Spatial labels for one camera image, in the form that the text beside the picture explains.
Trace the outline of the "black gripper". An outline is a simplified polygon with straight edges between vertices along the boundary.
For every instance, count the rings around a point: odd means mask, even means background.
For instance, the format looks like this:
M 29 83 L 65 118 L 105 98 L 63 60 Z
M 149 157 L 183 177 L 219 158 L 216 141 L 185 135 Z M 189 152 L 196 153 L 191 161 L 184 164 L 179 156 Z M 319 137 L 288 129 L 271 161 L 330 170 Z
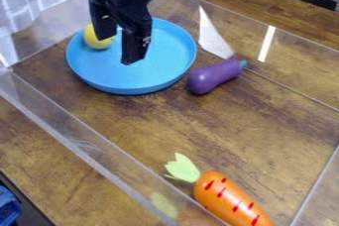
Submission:
M 121 31 L 121 63 L 131 65 L 144 59 L 151 43 L 151 0 L 88 0 L 96 38 L 103 41 Z

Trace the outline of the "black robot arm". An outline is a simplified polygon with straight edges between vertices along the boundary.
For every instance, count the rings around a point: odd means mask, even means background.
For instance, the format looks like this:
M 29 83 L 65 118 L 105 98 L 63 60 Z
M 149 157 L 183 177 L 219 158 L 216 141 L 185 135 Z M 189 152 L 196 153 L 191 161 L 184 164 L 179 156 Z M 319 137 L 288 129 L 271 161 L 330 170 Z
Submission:
M 125 65 L 144 59 L 151 43 L 151 0 L 88 0 L 91 22 L 97 39 L 105 40 L 121 28 L 121 59 Z

